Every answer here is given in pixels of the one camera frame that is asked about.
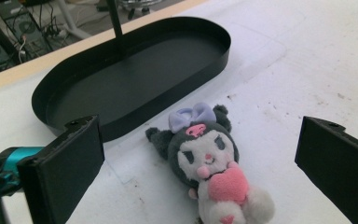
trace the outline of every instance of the stuffed animal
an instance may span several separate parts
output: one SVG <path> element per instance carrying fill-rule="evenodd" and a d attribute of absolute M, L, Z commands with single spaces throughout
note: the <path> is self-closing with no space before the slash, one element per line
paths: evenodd
<path fill-rule="evenodd" d="M 239 152 L 229 134 L 227 109 L 205 103 L 169 115 L 170 129 L 150 128 L 147 139 L 190 187 L 205 224 L 262 224 L 274 215 L 269 194 L 250 186 L 237 164 Z"/>

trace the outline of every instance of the white surface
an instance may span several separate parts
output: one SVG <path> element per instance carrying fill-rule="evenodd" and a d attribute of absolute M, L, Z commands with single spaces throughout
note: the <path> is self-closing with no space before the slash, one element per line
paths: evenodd
<path fill-rule="evenodd" d="M 271 223 L 350 223 L 294 163 L 303 116 L 347 127 L 358 138 L 358 1 L 211 0 L 183 15 L 224 26 L 226 69 L 118 140 L 68 223 L 193 223 L 197 203 L 145 138 L 168 113 L 203 101 L 226 105 L 243 168 L 277 207 Z M 55 136 L 31 95 L 47 71 L 0 90 L 0 151 L 44 146 Z M 13 223 L 31 223 L 24 196 L 5 198 Z"/>

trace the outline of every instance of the bow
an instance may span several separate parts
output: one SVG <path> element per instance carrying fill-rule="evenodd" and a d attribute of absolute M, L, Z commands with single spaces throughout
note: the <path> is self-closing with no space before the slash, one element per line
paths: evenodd
<path fill-rule="evenodd" d="M 183 128 L 188 128 L 191 122 L 214 121 L 216 115 L 205 103 L 198 103 L 191 108 L 180 109 L 169 115 L 169 125 L 172 133 L 178 133 Z"/>

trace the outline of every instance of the keychain plush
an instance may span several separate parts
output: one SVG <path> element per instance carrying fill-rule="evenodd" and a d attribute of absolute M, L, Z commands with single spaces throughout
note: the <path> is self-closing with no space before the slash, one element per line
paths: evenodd
<path fill-rule="evenodd" d="M 169 115 L 170 129 L 150 128 L 147 139 L 190 187 L 205 224 L 262 224 L 274 214 L 269 194 L 249 185 L 237 164 L 239 152 L 229 134 L 227 109 L 204 103 Z"/>

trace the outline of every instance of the black tray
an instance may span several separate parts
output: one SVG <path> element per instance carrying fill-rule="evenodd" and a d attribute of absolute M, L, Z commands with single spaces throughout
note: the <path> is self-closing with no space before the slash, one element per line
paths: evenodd
<path fill-rule="evenodd" d="M 204 19 L 169 18 L 87 49 L 54 67 L 32 97 L 55 133 L 99 115 L 103 141 L 118 138 L 183 98 L 227 64 L 230 36 Z"/>

